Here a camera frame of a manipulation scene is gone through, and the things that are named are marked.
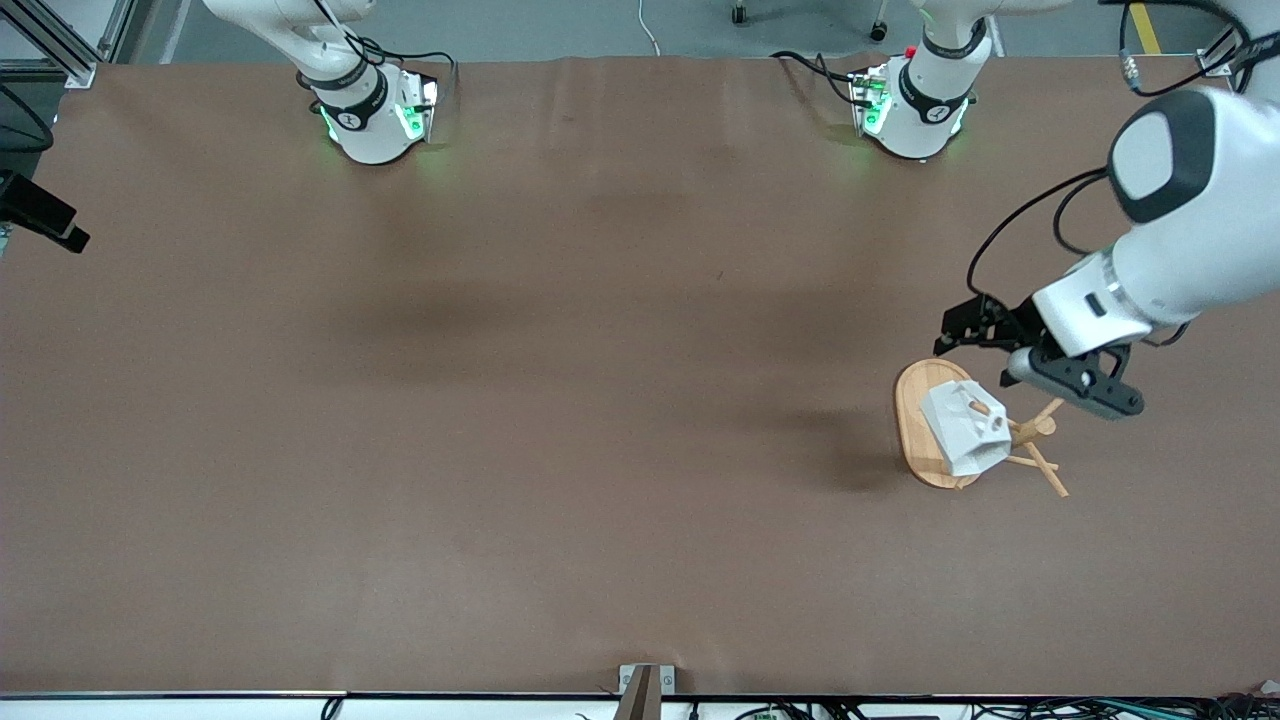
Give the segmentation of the white faceted cup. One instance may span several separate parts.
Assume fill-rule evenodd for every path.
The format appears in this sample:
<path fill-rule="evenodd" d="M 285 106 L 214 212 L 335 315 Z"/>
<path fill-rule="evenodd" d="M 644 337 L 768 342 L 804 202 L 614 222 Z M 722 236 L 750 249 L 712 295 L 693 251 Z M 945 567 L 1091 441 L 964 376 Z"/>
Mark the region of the white faceted cup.
<path fill-rule="evenodd" d="M 1006 407 L 975 380 L 925 392 L 922 413 L 952 477 L 978 477 L 1012 454 Z"/>

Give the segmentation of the aluminium frame profile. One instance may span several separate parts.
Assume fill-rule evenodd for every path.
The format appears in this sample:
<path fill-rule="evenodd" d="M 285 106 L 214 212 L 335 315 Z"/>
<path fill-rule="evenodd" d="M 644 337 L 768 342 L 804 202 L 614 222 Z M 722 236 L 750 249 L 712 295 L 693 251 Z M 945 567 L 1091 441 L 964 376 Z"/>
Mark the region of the aluminium frame profile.
<path fill-rule="evenodd" d="M 0 0 L 0 73 L 88 88 L 122 56 L 140 0 Z"/>

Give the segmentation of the wooden cup rack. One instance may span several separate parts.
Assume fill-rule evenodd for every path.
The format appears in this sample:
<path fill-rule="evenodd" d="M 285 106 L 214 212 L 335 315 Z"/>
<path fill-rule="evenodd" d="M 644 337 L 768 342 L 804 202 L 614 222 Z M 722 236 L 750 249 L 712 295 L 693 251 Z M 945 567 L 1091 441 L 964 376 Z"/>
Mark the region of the wooden cup rack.
<path fill-rule="evenodd" d="M 919 482 L 938 489 L 965 489 L 979 480 L 986 473 L 1009 464 L 1038 471 L 1059 497 L 1066 498 L 1070 496 L 1059 474 L 1059 465 L 1051 462 L 1038 447 L 1041 441 L 1051 437 L 1057 429 L 1055 414 L 1065 405 L 1065 401 L 1061 398 L 1051 400 L 1039 413 L 1021 421 L 1011 416 L 1007 406 L 1004 405 L 1007 410 L 1007 418 L 1011 421 L 1011 456 L 978 477 L 950 475 L 920 407 L 927 391 L 950 380 L 974 379 L 955 363 L 941 357 L 929 357 L 904 368 L 893 387 L 893 411 L 899 432 L 899 447 L 908 470 Z"/>

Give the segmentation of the brown paper table cover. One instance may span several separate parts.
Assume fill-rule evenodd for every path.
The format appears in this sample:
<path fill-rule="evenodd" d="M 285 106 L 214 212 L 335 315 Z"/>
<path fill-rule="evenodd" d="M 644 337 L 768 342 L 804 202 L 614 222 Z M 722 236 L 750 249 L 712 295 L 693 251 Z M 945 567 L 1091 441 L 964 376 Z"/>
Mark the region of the brown paper table cover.
<path fill-rule="evenodd" d="M 349 161 L 283 65 L 109 67 L 0 261 L 0 692 L 1220 694 L 1280 679 L 1280 297 L 932 489 L 893 384 L 1138 101 L 987 65 L 927 164 L 794 63 L 474 64 Z"/>

